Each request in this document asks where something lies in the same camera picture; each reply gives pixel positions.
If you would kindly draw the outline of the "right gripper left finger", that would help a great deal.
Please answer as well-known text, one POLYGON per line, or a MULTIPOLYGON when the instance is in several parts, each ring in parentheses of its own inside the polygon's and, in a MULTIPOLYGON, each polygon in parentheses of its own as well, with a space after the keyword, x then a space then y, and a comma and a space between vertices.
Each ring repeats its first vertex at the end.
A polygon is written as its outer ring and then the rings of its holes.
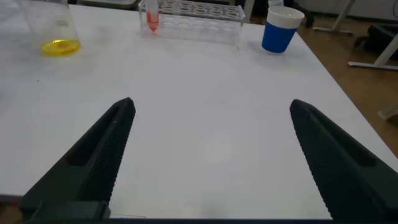
POLYGON ((24 218, 108 218, 136 109, 117 101, 23 196, 24 218))

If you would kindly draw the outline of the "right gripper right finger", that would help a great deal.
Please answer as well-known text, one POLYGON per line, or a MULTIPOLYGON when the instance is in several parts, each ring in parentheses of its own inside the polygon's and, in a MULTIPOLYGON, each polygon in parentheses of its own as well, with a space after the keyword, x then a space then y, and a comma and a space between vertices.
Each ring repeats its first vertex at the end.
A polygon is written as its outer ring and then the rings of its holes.
POLYGON ((318 191, 334 221, 397 221, 397 172, 316 107, 290 115, 318 191))

